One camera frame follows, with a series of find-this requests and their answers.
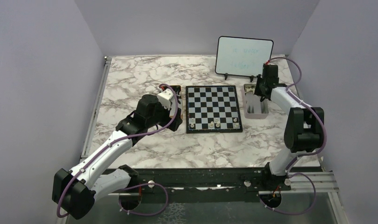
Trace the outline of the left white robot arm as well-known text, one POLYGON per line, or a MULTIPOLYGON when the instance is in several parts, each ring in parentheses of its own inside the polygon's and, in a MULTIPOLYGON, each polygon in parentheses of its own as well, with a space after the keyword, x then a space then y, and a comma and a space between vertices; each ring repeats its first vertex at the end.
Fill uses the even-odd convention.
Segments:
POLYGON ((61 168, 55 173, 51 199, 57 204, 57 217, 81 219, 108 193, 121 188, 135 190, 138 180, 128 171, 118 169, 106 176, 103 172, 143 137, 166 128, 176 131, 182 123, 179 113, 175 92, 143 95, 137 108, 118 123, 94 153, 71 169, 61 168))

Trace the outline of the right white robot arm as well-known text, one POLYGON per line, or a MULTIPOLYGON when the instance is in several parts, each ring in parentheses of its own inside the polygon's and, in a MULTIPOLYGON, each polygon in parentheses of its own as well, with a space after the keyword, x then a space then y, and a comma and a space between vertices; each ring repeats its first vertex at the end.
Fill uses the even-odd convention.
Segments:
POLYGON ((288 116, 283 136, 285 148, 261 171, 261 186, 273 190, 284 183, 299 158, 324 145, 324 110, 304 103, 286 84, 280 83, 278 67, 273 64, 263 65, 262 74, 257 75, 254 94, 261 102, 272 101, 288 116))

